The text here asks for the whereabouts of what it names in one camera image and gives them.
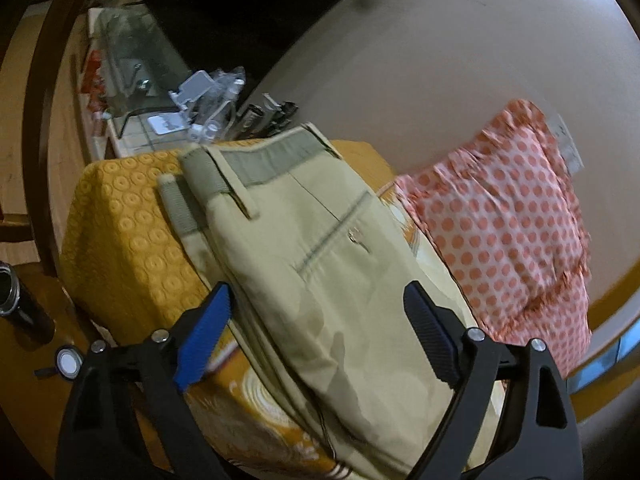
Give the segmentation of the left pink polka-dot pillow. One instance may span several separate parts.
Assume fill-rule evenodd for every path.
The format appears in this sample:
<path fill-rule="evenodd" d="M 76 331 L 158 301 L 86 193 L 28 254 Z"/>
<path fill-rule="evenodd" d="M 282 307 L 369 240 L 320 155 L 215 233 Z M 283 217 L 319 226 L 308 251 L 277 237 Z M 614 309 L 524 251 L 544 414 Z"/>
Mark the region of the left pink polka-dot pillow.
<path fill-rule="evenodd" d="M 567 377 L 591 340 L 590 237 L 544 113 L 514 100 L 460 148 L 395 180 L 477 324 L 495 341 L 542 339 Z"/>

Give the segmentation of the black cylindrical bottle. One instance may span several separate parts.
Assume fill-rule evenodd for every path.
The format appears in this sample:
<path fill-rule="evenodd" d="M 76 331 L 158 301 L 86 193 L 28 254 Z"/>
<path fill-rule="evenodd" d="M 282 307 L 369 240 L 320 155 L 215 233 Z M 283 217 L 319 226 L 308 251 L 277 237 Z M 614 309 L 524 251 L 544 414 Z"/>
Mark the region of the black cylindrical bottle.
<path fill-rule="evenodd" d="M 38 344 L 54 335 L 54 323 L 18 277 L 13 266 L 1 263 L 1 317 Z"/>

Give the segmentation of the white phone stand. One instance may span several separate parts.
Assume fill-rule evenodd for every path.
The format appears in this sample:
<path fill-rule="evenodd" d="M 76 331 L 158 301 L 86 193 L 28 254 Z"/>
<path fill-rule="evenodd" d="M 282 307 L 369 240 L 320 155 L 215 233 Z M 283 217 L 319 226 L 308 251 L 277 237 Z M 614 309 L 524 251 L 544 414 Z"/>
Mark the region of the white phone stand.
<path fill-rule="evenodd" d="M 153 132 L 158 136 L 166 136 L 166 134 L 188 130 L 195 105 L 213 86 L 214 81 L 209 73 L 198 70 L 180 84 L 178 91 L 169 91 L 168 96 L 177 110 L 150 116 L 148 123 Z"/>

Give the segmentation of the small round white cap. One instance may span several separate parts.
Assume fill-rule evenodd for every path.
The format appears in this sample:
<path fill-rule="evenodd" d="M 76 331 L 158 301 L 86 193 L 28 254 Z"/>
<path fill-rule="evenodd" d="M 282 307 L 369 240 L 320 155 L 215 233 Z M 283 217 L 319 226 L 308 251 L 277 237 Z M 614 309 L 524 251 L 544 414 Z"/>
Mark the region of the small round white cap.
<path fill-rule="evenodd" d="M 60 347 L 55 353 L 56 370 L 63 378 L 72 382 L 80 372 L 83 359 L 81 352 L 76 347 Z"/>

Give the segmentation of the window with blue glass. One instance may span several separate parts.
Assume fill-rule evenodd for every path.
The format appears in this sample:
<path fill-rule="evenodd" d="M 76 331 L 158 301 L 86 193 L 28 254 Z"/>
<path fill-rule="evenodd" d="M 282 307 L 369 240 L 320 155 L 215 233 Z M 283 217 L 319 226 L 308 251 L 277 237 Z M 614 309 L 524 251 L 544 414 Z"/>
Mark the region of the window with blue glass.
<path fill-rule="evenodd" d="M 609 344 L 600 354 L 578 368 L 566 380 L 570 394 L 586 388 L 603 376 L 620 361 L 629 356 L 638 347 L 640 340 L 640 321 L 629 326 L 616 340 Z"/>

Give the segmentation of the khaki beige pants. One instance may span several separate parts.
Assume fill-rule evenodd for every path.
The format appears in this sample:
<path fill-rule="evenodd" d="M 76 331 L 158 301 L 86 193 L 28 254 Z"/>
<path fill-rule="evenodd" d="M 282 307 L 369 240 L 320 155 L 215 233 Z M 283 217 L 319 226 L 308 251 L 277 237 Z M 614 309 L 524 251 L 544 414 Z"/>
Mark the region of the khaki beige pants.
<path fill-rule="evenodd" d="M 451 391 L 402 298 L 419 282 L 472 325 L 449 274 L 421 269 L 390 208 L 311 125 L 194 145 L 178 164 L 157 180 L 164 211 L 203 281 L 231 286 L 232 333 L 270 394 L 360 476 L 405 478 Z"/>

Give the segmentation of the white wall outlet plate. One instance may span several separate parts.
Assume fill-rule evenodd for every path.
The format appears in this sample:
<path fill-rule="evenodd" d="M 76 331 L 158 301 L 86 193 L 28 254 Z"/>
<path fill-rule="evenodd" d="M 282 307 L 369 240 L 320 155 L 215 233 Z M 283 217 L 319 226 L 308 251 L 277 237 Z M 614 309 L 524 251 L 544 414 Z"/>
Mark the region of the white wall outlet plate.
<path fill-rule="evenodd" d="M 585 166 L 577 149 L 577 145 L 560 115 L 554 115 L 547 120 L 547 125 L 554 135 L 559 151 L 564 159 L 567 171 L 574 176 Z"/>

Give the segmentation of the clear plastic container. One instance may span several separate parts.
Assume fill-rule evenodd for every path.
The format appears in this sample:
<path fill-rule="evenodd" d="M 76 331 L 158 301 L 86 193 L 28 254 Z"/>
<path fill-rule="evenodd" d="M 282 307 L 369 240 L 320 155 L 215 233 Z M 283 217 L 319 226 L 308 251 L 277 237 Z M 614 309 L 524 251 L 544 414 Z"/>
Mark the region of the clear plastic container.
<path fill-rule="evenodd" d="M 107 103 L 115 115 L 174 105 L 169 93 L 191 71 L 145 6 L 102 9 L 94 32 Z"/>

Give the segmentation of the yellow patterned bed sheet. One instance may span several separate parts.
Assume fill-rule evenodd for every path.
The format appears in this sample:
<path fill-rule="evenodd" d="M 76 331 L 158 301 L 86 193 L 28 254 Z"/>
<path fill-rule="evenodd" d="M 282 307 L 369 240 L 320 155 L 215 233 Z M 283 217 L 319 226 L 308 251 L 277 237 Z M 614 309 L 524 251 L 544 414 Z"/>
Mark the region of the yellow patterned bed sheet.
<path fill-rule="evenodd" d="M 337 151 L 370 188 L 397 247 L 413 256 L 425 289 L 466 325 L 473 315 L 431 244 L 414 228 L 390 187 L 393 173 L 370 144 L 341 141 Z M 88 166 L 76 186 L 61 252 L 63 281 L 90 318 L 119 344 L 174 324 L 220 279 L 201 235 L 172 229 L 158 178 L 178 176 L 176 151 L 144 153 Z M 236 324 L 222 331 L 203 379 L 186 405 L 206 442 L 244 467 L 311 479 L 402 479 L 421 448 L 399 457 L 358 442 L 334 420 L 298 412 L 262 352 Z"/>

